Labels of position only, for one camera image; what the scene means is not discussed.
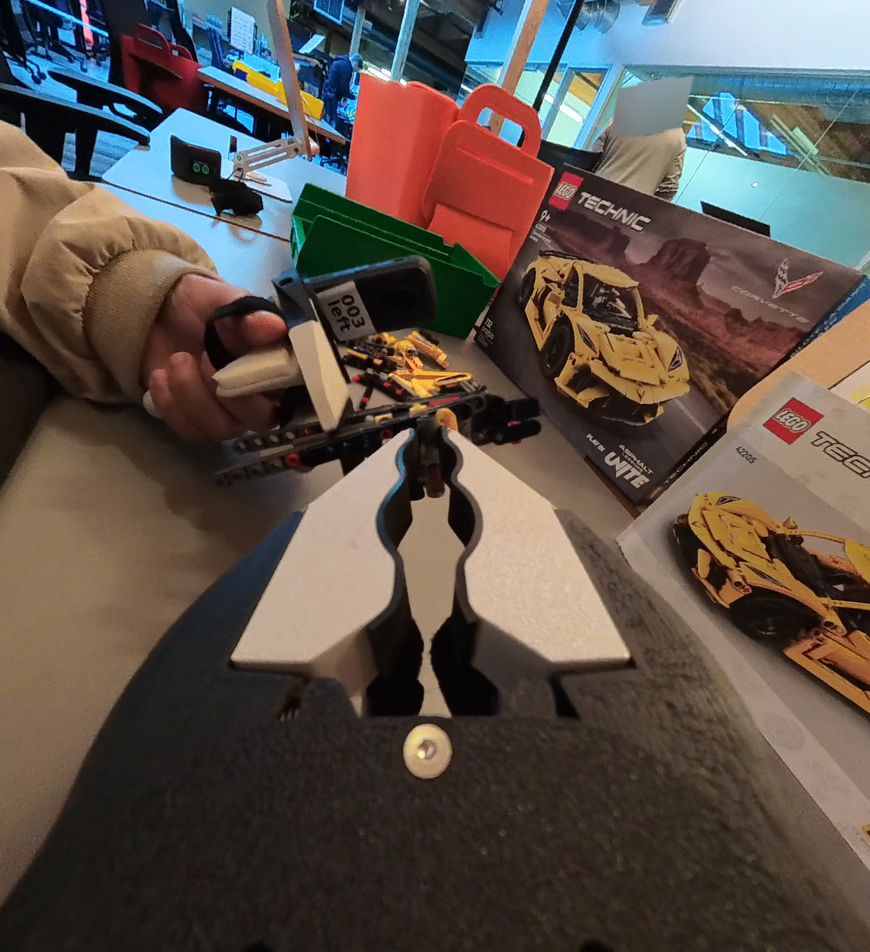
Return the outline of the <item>grey desk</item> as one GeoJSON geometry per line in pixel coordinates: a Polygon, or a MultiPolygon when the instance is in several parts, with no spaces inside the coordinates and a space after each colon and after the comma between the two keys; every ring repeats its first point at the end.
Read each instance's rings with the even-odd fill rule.
{"type": "Polygon", "coordinates": [[[560,511],[634,660],[415,717],[229,664],[326,478],[237,491],[60,399],[0,493],[0,950],[870,950],[870,873],[560,511]]]}

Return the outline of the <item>person's left forearm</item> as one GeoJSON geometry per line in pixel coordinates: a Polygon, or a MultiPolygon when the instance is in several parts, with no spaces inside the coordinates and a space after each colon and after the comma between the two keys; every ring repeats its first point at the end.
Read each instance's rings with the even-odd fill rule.
{"type": "Polygon", "coordinates": [[[146,339],[188,275],[219,278],[190,237],[70,179],[0,120],[0,332],[69,394],[139,402],[146,339]]]}

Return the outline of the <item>orange plastic carry case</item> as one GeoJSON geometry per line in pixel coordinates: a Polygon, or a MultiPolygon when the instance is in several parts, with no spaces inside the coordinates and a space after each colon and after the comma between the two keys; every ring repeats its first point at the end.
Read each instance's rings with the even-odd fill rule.
{"type": "Polygon", "coordinates": [[[458,105],[363,73],[346,196],[461,244],[503,280],[553,176],[539,145],[536,113],[497,85],[458,105]]]}

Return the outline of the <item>pile of yellow toy bricks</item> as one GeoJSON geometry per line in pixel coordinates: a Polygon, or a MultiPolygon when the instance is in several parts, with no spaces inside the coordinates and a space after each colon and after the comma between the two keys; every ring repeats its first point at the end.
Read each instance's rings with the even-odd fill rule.
{"type": "Polygon", "coordinates": [[[421,329],[403,337],[378,331],[345,345],[341,358],[354,371],[350,381],[364,389],[361,409],[375,393],[396,403],[426,403],[486,389],[471,373],[453,370],[439,341],[421,329]]]}

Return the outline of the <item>black device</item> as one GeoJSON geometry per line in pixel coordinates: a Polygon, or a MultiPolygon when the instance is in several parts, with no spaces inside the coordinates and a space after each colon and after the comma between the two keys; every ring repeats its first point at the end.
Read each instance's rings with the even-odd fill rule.
{"type": "Polygon", "coordinates": [[[212,187],[222,180],[223,158],[219,151],[194,145],[171,135],[171,174],[180,181],[212,187]]]}

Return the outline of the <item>black office chair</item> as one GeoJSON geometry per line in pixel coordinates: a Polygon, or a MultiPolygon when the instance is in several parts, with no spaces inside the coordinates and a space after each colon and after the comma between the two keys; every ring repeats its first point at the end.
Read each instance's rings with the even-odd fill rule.
{"type": "Polygon", "coordinates": [[[10,79],[0,81],[0,105],[17,111],[24,118],[27,136],[57,162],[62,158],[65,137],[74,135],[72,176],[79,180],[94,179],[91,162],[100,132],[147,146],[150,132],[164,120],[159,105],[123,87],[55,67],[48,69],[48,78],[73,90],[76,100],[10,79]]]}

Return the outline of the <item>red chair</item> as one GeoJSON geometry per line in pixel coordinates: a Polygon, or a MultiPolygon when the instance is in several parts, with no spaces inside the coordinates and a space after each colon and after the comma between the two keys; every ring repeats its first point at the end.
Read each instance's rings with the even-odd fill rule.
{"type": "Polygon", "coordinates": [[[207,89],[201,66],[189,51],[141,23],[120,36],[125,86],[159,106],[164,113],[181,109],[205,114],[207,89]]]}

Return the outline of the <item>wooden stand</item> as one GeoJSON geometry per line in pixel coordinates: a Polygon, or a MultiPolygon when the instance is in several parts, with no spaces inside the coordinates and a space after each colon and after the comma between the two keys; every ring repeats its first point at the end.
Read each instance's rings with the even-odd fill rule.
{"type": "Polygon", "coordinates": [[[318,147],[313,144],[309,134],[308,117],[299,89],[283,2],[268,1],[266,12],[273,41],[272,49],[280,68],[293,134],[261,146],[236,151],[232,159],[230,178],[244,184],[266,185],[268,180],[262,175],[263,169],[299,157],[312,162],[318,152],[318,147]]]}

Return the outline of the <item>wooden post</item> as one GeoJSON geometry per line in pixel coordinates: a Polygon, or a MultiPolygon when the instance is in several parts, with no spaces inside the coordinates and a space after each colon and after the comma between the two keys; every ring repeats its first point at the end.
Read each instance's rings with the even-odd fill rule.
{"type": "Polygon", "coordinates": [[[498,85],[514,95],[522,77],[549,1],[525,1],[505,54],[498,85]]]}

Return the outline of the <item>white table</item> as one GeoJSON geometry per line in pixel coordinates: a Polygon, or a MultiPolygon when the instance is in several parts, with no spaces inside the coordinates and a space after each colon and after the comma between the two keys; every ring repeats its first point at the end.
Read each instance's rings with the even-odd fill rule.
{"type": "Polygon", "coordinates": [[[265,195],[262,211],[254,217],[228,213],[218,217],[205,187],[172,175],[173,136],[219,151],[223,160],[228,158],[232,136],[239,149],[260,143],[208,118],[177,110],[155,128],[147,148],[133,149],[106,172],[104,187],[144,215],[167,222],[193,238],[224,281],[253,295],[271,296],[272,280],[293,263],[289,242],[291,219],[303,187],[314,184],[343,195],[345,175],[299,157],[282,161],[265,173],[271,180],[285,183],[288,202],[265,195]]]}

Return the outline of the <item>small black pouch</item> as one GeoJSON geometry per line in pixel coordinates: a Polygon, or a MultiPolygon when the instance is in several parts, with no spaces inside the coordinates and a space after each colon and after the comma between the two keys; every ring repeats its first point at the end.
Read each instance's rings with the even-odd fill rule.
{"type": "Polygon", "coordinates": [[[262,196],[241,181],[218,179],[210,184],[208,192],[217,216],[228,213],[253,217],[263,209],[262,196]]]}

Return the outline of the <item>black panel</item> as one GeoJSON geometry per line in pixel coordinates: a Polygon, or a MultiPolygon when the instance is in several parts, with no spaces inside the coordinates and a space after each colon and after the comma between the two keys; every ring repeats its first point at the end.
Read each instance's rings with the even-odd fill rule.
{"type": "Polygon", "coordinates": [[[771,227],[760,220],[750,218],[727,208],[721,208],[706,200],[700,201],[703,214],[716,220],[753,232],[764,237],[771,237],[771,227]]]}

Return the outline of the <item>green plastic bin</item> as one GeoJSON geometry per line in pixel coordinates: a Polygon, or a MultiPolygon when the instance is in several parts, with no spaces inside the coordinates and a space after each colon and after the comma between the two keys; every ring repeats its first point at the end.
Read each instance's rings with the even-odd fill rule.
{"type": "Polygon", "coordinates": [[[293,208],[290,249],[304,278],[410,255],[425,258],[438,292],[430,328],[458,339],[469,336],[500,284],[461,244],[311,183],[293,208]]]}

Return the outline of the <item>grey instruction booklet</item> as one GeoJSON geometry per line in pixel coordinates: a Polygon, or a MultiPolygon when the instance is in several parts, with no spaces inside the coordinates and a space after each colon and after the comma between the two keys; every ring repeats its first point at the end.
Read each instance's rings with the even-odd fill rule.
{"type": "Polygon", "coordinates": [[[870,412],[786,378],[619,537],[870,872],[870,412]]]}

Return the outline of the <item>toy car box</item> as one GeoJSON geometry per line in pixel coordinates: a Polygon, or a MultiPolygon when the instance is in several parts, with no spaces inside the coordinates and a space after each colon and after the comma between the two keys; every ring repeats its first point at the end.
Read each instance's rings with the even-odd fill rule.
{"type": "Polygon", "coordinates": [[[565,166],[475,340],[644,506],[741,397],[869,299],[852,268],[565,166]]]}

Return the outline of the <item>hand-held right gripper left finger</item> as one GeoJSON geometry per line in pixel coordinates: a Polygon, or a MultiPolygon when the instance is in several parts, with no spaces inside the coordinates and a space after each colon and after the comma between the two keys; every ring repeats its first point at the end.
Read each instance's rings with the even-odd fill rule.
{"type": "Polygon", "coordinates": [[[415,712],[415,622],[399,552],[412,525],[404,431],[311,503],[231,655],[241,670],[333,679],[371,715],[415,712]]]}

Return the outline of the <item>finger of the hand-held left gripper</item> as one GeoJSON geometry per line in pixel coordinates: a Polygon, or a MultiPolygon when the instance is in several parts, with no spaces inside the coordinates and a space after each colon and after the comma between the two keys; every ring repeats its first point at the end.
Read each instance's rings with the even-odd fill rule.
{"type": "Polygon", "coordinates": [[[288,338],[320,425],[329,432],[338,429],[350,409],[350,396],[336,346],[318,320],[288,326],[288,338]]]}

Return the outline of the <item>person's left hand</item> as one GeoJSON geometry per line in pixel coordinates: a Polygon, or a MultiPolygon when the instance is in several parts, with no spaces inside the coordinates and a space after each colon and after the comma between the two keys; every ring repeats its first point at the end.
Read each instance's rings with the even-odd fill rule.
{"type": "Polygon", "coordinates": [[[223,442],[275,424],[277,396],[218,396],[203,348],[203,327],[213,313],[249,294],[215,278],[185,275],[168,293],[147,335],[141,387],[164,423],[183,439],[223,442]]]}

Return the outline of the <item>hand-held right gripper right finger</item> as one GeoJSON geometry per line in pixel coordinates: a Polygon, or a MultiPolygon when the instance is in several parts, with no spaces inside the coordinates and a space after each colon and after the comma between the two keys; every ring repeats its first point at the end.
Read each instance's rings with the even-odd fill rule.
{"type": "Polygon", "coordinates": [[[575,715],[563,679],[620,670],[631,650],[555,506],[453,430],[448,523],[463,551],[446,621],[446,705],[498,715],[517,697],[575,715]]]}

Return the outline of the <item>yellow plastic bins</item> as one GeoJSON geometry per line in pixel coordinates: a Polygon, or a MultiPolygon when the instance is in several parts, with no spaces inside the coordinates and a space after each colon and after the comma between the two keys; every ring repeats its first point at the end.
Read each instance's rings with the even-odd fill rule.
{"type": "MultiPolygon", "coordinates": [[[[244,80],[251,88],[265,92],[275,97],[282,105],[287,105],[286,88],[283,81],[273,80],[239,59],[235,61],[232,68],[234,75],[244,80]]],[[[324,110],[323,101],[303,89],[299,91],[299,94],[306,117],[316,122],[321,121],[324,110]]]]}

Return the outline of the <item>toy brick chassis assembly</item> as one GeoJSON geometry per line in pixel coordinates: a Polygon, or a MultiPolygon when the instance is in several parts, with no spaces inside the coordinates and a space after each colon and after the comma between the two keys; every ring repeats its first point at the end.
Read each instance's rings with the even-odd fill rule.
{"type": "Polygon", "coordinates": [[[535,398],[506,400],[479,390],[352,411],[340,427],[326,430],[317,422],[296,428],[280,427],[258,436],[238,439],[231,446],[239,460],[214,474],[217,485],[233,486],[283,472],[314,470],[339,462],[348,474],[402,432],[414,434],[411,497],[440,498],[447,470],[441,461],[438,432],[452,429],[475,446],[504,446],[536,436],[541,429],[540,406],[535,398]]]}

